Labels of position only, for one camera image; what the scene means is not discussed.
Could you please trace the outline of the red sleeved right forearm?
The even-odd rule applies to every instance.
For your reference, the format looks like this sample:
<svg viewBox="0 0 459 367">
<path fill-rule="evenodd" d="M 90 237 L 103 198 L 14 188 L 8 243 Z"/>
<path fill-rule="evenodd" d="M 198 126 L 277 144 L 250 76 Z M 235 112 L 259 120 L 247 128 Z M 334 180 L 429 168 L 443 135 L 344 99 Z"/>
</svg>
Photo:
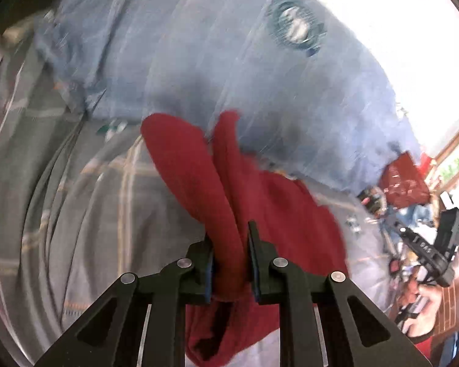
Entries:
<svg viewBox="0 0 459 367">
<path fill-rule="evenodd" d="M 409 340 L 415 345 L 417 350 L 427 358 L 432 365 L 437 365 L 443 348 L 443 343 L 438 340 L 435 330 L 418 335 L 409 336 Z"/>
</svg>

